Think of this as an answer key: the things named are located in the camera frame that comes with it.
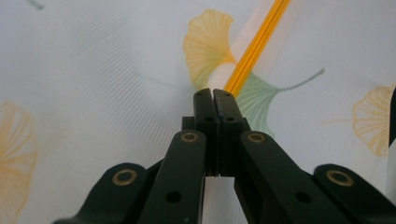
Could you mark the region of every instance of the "yellow ginkgo leaf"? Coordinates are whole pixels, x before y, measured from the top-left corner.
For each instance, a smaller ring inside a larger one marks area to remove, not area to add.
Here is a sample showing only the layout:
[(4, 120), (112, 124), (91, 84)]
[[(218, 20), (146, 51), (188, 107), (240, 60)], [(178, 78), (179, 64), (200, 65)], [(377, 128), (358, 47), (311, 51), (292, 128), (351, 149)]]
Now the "yellow ginkgo leaf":
[(233, 18), (213, 9), (190, 21), (183, 48), (192, 84), (207, 87), (210, 74), (223, 63), (236, 63), (230, 50), (229, 31)]
[(26, 203), (37, 146), (29, 113), (11, 102), (0, 113), (0, 223), (8, 224)]
[(353, 107), (356, 135), (378, 156), (388, 156), (390, 100), (395, 86), (377, 87)]

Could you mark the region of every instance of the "patterned cloth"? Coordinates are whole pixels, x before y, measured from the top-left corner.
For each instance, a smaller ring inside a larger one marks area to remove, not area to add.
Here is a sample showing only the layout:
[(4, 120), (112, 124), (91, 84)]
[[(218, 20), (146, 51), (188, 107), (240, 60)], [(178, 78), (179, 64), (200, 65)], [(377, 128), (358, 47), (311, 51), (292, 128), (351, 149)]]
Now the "patterned cloth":
[[(193, 93), (224, 87), (272, 4), (0, 3), (0, 223), (71, 217), (109, 167), (162, 159)], [(291, 1), (237, 96), (302, 169), (343, 165), (394, 202), (395, 10)], [(231, 178), (206, 180), (203, 222), (246, 223)]]

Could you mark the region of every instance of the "bolt hole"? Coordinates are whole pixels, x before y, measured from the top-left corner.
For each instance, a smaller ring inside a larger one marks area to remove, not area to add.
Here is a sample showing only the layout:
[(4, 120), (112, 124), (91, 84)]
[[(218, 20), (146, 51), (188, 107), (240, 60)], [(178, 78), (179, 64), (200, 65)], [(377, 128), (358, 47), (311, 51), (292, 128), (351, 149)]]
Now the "bolt hole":
[(343, 187), (352, 187), (355, 181), (350, 175), (342, 171), (329, 170), (326, 172), (326, 176), (335, 184)]
[(113, 183), (117, 186), (126, 186), (133, 183), (137, 178), (137, 172), (131, 169), (123, 169), (113, 175)]
[(296, 198), (300, 203), (311, 203), (312, 202), (311, 197), (304, 192), (297, 192)]
[(198, 139), (198, 135), (196, 133), (184, 133), (181, 135), (181, 140), (185, 142), (194, 142)]
[(247, 136), (248, 140), (255, 143), (261, 143), (265, 141), (265, 137), (258, 133), (251, 133)]
[(178, 191), (171, 191), (166, 194), (166, 201), (169, 203), (178, 203), (181, 200), (181, 194)]
[(205, 120), (206, 120), (207, 122), (213, 122), (213, 121), (215, 121), (214, 118), (210, 118), (210, 117), (205, 118)]

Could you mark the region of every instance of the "leaf print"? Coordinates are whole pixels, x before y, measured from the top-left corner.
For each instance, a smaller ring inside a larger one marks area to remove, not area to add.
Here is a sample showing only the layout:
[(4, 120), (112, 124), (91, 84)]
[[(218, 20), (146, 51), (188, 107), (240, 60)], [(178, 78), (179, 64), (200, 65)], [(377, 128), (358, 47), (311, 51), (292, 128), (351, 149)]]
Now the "leaf print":
[(244, 117), (247, 118), (252, 130), (261, 131), (274, 137), (274, 133), (267, 125), (268, 109), (274, 97), (282, 91), (294, 90), (322, 74), (324, 74), (324, 69), (321, 69), (304, 82), (287, 88), (272, 86), (254, 74), (250, 74), (246, 84), (236, 98), (236, 102)]
[(183, 49), (192, 84), (206, 88), (211, 73), (223, 63), (236, 63), (229, 44), (233, 18), (213, 9), (190, 21)]
[(353, 106), (355, 134), (378, 156), (388, 156), (390, 100), (395, 87), (376, 87)]
[(26, 203), (37, 145), (32, 117), (11, 102), (0, 107), (0, 223), (15, 223)]

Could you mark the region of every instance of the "yellow stick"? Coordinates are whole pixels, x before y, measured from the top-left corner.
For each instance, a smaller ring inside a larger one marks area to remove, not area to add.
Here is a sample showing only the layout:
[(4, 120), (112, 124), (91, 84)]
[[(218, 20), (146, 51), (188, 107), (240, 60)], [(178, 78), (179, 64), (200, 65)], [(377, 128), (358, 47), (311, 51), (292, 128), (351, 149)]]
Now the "yellow stick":
[(254, 64), (259, 59), (262, 50), (268, 42), (271, 34), (275, 30), (283, 12), (286, 10), (290, 0), (276, 0), (271, 7), (267, 17), (265, 18), (262, 26), (260, 27), (257, 34), (254, 36), (250, 45), (248, 46), (241, 61), (239, 61), (233, 74), (228, 80), (224, 90), (233, 94), (236, 97), (241, 91), (245, 81), (248, 79), (248, 75), (253, 69)]

